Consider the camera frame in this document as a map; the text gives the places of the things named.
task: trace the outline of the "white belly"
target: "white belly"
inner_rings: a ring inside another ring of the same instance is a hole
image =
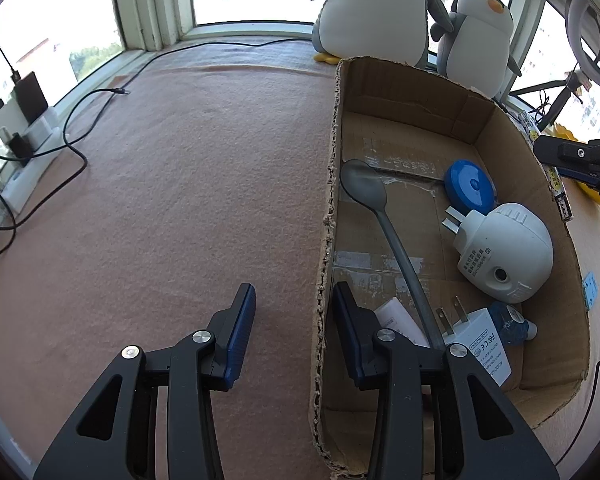
[[[509,60],[509,38],[497,28],[467,16],[448,61],[446,76],[488,97],[498,93]]]
[[[374,56],[416,64],[426,45],[424,0],[328,0],[320,42],[338,57]]]

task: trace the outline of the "yellow foot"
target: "yellow foot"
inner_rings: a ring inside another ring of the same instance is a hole
[[[325,54],[323,52],[318,52],[318,54],[314,56],[314,59],[318,62],[324,62],[330,65],[337,65],[340,62],[339,57],[332,56],[331,54]]]

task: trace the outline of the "orange beak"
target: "orange beak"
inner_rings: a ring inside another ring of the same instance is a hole
[[[487,0],[487,3],[493,12],[497,12],[498,14],[504,12],[504,6],[498,0]]]

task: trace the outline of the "blue sticker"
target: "blue sticker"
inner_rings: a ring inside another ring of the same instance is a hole
[[[587,301],[587,310],[591,310],[598,297],[598,284],[593,272],[587,274],[587,277],[582,282],[582,288],[584,290],[584,298]]]

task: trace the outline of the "blue round tape measure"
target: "blue round tape measure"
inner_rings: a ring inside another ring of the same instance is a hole
[[[486,215],[495,206],[491,180],[470,160],[456,160],[446,170],[445,190],[451,205],[463,215],[472,209]]]

